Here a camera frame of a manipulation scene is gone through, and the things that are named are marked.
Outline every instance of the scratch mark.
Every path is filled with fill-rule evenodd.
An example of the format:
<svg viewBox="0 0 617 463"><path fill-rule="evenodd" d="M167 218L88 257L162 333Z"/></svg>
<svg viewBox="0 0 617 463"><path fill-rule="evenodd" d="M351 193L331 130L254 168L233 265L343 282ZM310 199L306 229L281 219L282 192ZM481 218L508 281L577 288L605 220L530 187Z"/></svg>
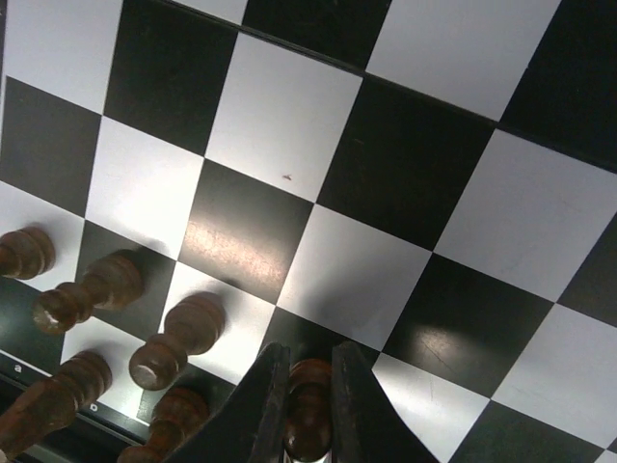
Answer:
<svg viewBox="0 0 617 463"><path fill-rule="evenodd" d="M437 357L437 360L439 360L447 369L449 369L454 374L456 374L456 371L454 371L450 365L444 362L442 358L439 355L437 355L437 352L431 349L426 342L424 342L423 340L420 340L420 342L422 342L422 344L424 344L424 347L426 347L435 357Z"/></svg>

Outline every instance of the white square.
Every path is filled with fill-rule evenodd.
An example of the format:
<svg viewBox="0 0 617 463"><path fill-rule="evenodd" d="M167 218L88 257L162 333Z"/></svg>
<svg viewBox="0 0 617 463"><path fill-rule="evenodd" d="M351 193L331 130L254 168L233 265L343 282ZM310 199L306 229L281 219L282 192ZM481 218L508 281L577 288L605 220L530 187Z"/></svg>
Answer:
<svg viewBox="0 0 617 463"><path fill-rule="evenodd" d="M367 70L498 121L559 2L392 2Z"/></svg>
<svg viewBox="0 0 617 463"><path fill-rule="evenodd" d="M37 226L49 235L56 250L54 266L23 283L39 291L47 291L60 283L74 281L84 219L4 181L0 181L0 204L0 235Z"/></svg>
<svg viewBox="0 0 617 463"><path fill-rule="evenodd" d="M617 211L617 176L496 131L435 252L556 301Z"/></svg>
<svg viewBox="0 0 617 463"><path fill-rule="evenodd" d="M240 34L205 157L315 201L361 82Z"/></svg>
<svg viewBox="0 0 617 463"><path fill-rule="evenodd" d="M177 259L203 158L103 118L86 218Z"/></svg>
<svg viewBox="0 0 617 463"><path fill-rule="evenodd" d="M430 256L316 205L278 305L381 350Z"/></svg>
<svg viewBox="0 0 617 463"><path fill-rule="evenodd" d="M602 448L617 436L617 328L555 305L493 400Z"/></svg>
<svg viewBox="0 0 617 463"><path fill-rule="evenodd" d="M165 315L178 302L204 291L221 296L225 330L209 351L189 356L189 363L238 384L259 353L274 305L177 262L159 331L163 332Z"/></svg>
<svg viewBox="0 0 617 463"><path fill-rule="evenodd" d="M241 24L248 0L175 0L176 3L194 8L200 12L221 17L235 24Z"/></svg>
<svg viewBox="0 0 617 463"><path fill-rule="evenodd" d="M9 2L5 72L103 112L121 0Z"/></svg>
<svg viewBox="0 0 617 463"><path fill-rule="evenodd" d="M600 458L596 460L596 463L617 463L617 455L612 451L605 451Z"/></svg>
<svg viewBox="0 0 617 463"><path fill-rule="evenodd" d="M403 422L443 463L489 403L482 395L386 354L379 356L373 373Z"/></svg>
<svg viewBox="0 0 617 463"><path fill-rule="evenodd" d="M62 363L84 350L92 350L103 357L112 371L114 381L98 402L135 419L144 390L133 382L128 372L128 361L142 345L142 340L92 317L84 323L78 323L65 334Z"/></svg>

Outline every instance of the wooden chess piece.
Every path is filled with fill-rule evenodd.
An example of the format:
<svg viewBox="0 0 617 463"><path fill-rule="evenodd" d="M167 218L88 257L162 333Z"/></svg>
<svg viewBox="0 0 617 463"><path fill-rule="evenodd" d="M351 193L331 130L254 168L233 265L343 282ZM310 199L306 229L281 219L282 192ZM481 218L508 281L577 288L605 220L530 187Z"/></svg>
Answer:
<svg viewBox="0 0 617 463"><path fill-rule="evenodd" d="M150 436L144 446L125 449L118 463L159 463L195 434L208 419L200 395L185 388L171 388L152 411Z"/></svg>
<svg viewBox="0 0 617 463"><path fill-rule="evenodd" d="M148 391L167 388L186 367L188 356L210 350L224 327L218 296L201 293L183 299L165 317L164 333L151 336L131 357L133 381Z"/></svg>
<svg viewBox="0 0 617 463"><path fill-rule="evenodd" d="M56 251L49 236L36 227L10 231L0 236L0 275L30 280L49 270Z"/></svg>
<svg viewBox="0 0 617 463"><path fill-rule="evenodd" d="M332 367L317 359L297 363L289 373L289 403L283 441L297 461L315 461L332 445Z"/></svg>
<svg viewBox="0 0 617 463"><path fill-rule="evenodd" d="M73 422L77 410L112 385L112 371L102 357L81 352L58 373L28 388L0 417L0 454L12 460L52 431Z"/></svg>
<svg viewBox="0 0 617 463"><path fill-rule="evenodd" d="M34 307L34 320L45 333L58 335L83 323L93 309L119 311L144 292L142 277L130 252L117 252L92 263L82 282L62 283L42 293Z"/></svg>

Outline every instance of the black square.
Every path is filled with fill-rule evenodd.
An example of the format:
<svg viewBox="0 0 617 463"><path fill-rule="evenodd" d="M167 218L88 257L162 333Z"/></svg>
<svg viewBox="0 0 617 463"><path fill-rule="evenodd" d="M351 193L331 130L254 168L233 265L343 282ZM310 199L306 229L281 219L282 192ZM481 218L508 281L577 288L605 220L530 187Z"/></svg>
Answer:
<svg viewBox="0 0 617 463"><path fill-rule="evenodd" d="M432 250L493 130L364 80L319 204Z"/></svg>
<svg viewBox="0 0 617 463"><path fill-rule="evenodd" d="M276 304L311 210L205 159L179 260Z"/></svg>
<svg viewBox="0 0 617 463"><path fill-rule="evenodd" d="M174 386L181 386L201 395L208 405L210 417L223 407L235 386L223 378L188 364L172 386L163 391L144 391L137 418L150 422L152 410L165 393Z"/></svg>
<svg viewBox="0 0 617 463"><path fill-rule="evenodd" d="M552 303L433 255L384 352L486 397Z"/></svg>
<svg viewBox="0 0 617 463"><path fill-rule="evenodd" d="M617 3L562 0L501 121L617 172Z"/></svg>
<svg viewBox="0 0 617 463"><path fill-rule="evenodd" d="M244 25L366 68L391 0L249 0Z"/></svg>
<svg viewBox="0 0 617 463"><path fill-rule="evenodd" d="M594 463L602 449L489 402L450 463Z"/></svg>
<svg viewBox="0 0 617 463"><path fill-rule="evenodd" d="M617 327L617 215L591 250L559 304Z"/></svg>
<svg viewBox="0 0 617 463"><path fill-rule="evenodd" d="M321 325L306 320L295 313L276 307L259 350L270 342L279 342L289 347L291 365L305 359L332 361L332 349L349 338ZM379 352L357 342L364 358L373 366Z"/></svg>
<svg viewBox="0 0 617 463"><path fill-rule="evenodd" d="M60 366L64 335L41 332L32 319L36 289L0 278L0 349L23 362L54 374Z"/></svg>
<svg viewBox="0 0 617 463"><path fill-rule="evenodd" d="M84 216L100 116L7 77L0 179Z"/></svg>
<svg viewBox="0 0 617 463"><path fill-rule="evenodd" d="M77 264L77 281L97 259L120 250L136 251L134 262L144 280L141 298L120 312L94 310L94 316L141 340L158 333L175 262L112 231L86 221Z"/></svg>
<svg viewBox="0 0 617 463"><path fill-rule="evenodd" d="M235 39L176 5L125 0L105 115L203 155Z"/></svg>

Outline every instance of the brown chess piece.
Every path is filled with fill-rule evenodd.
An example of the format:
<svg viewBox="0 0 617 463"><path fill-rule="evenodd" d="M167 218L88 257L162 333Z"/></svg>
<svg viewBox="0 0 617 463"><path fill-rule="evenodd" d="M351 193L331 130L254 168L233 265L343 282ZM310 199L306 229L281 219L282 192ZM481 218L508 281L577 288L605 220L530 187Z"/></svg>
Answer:
<svg viewBox="0 0 617 463"><path fill-rule="evenodd" d="M118 463L163 461L195 434L208 416L208 407L200 395L185 388L171 388L152 411L146 444L125 449Z"/></svg>
<svg viewBox="0 0 617 463"><path fill-rule="evenodd" d="M37 326L62 334L90 318L94 308L119 311L138 299L144 287L130 255L117 252L99 259L86 269L81 283L62 283L42 293L34 307Z"/></svg>
<svg viewBox="0 0 617 463"><path fill-rule="evenodd" d="M3 277L30 280L49 270L55 260L51 239L36 227L0 236L0 275Z"/></svg>
<svg viewBox="0 0 617 463"><path fill-rule="evenodd" d="M330 383L332 367L323 360L297 363L289 373L289 404L283 436L285 449L297 461L315 461L332 445Z"/></svg>
<svg viewBox="0 0 617 463"><path fill-rule="evenodd" d="M186 367L189 355L210 350L225 327L225 311L215 294L180 301L165 317L163 334L151 336L128 364L135 383L148 390L170 386Z"/></svg>
<svg viewBox="0 0 617 463"><path fill-rule="evenodd" d="M0 417L0 455L12 460L52 431L67 427L77 410L95 402L112 385L102 357L81 352L58 373L28 388Z"/></svg>

